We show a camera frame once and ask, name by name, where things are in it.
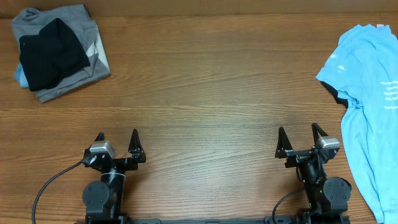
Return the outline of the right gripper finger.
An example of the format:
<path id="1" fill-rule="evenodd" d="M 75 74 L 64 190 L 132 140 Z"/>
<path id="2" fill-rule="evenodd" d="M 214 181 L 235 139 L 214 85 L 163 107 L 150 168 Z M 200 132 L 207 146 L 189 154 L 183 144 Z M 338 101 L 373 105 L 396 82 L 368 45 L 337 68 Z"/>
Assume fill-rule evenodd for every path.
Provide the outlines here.
<path id="1" fill-rule="evenodd" d="M 288 139 L 288 136 L 281 126 L 278 130 L 278 142 L 276 147 L 276 153 L 287 153 L 293 151 L 293 147 Z"/>
<path id="2" fill-rule="evenodd" d="M 324 132 L 324 130 L 322 130 L 322 128 L 317 123 L 312 123 L 312 133 L 315 144 L 317 143 L 320 137 L 328 136 L 328 134 Z"/>

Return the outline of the light blue printed t-shirt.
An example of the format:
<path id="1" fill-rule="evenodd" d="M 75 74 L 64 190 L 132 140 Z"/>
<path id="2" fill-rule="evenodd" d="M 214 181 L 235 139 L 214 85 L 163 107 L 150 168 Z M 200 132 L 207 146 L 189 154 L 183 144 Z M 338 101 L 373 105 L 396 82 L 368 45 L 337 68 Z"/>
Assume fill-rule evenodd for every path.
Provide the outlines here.
<path id="1" fill-rule="evenodd" d="M 316 78 L 348 100 L 341 135 L 363 199 L 378 223 L 397 223 L 397 37 L 388 25 L 353 27 Z"/>

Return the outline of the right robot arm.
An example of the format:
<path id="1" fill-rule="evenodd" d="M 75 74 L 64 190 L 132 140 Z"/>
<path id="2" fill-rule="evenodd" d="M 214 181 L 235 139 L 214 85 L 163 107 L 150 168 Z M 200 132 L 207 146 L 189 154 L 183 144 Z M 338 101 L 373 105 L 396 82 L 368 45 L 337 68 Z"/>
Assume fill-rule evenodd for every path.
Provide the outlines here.
<path id="1" fill-rule="evenodd" d="M 278 130 L 278 142 L 275 157 L 285 159 L 286 168 L 295 168 L 296 175 L 303 187 L 280 199 L 273 208 L 272 222 L 279 223 L 275 213 L 286 199 L 304 191 L 308 199 L 308 208 L 297 211 L 296 216 L 286 218 L 287 223 L 321 224 L 349 223 L 349 217 L 343 213 L 348 210 L 351 197 L 351 184 L 341 177 L 328 177 L 324 164 L 333 159 L 340 149 L 337 138 L 329 136 L 317 123 L 312 123 L 314 145 L 310 149 L 295 151 L 283 127 Z"/>

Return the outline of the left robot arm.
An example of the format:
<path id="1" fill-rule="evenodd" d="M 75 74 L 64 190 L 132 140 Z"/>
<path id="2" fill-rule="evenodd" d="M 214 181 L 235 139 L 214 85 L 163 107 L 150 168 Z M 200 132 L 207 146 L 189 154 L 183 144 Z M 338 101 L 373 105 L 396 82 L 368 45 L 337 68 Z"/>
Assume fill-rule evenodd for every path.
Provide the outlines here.
<path id="1" fill-rule="evenodd" d="M 116 151 L 104 133 L 99 133 L 94 143 L 85 149 L 82 164 L 101 173 L 100 180 L 89 183 L 83 190 L 85 223 L 132 222 L 122 211 L 126 172 L 138 170 L 138 164 L 146 161 L 136 129 L 132 132 L 127 151 L 130 157 L 116 158 Z"/>

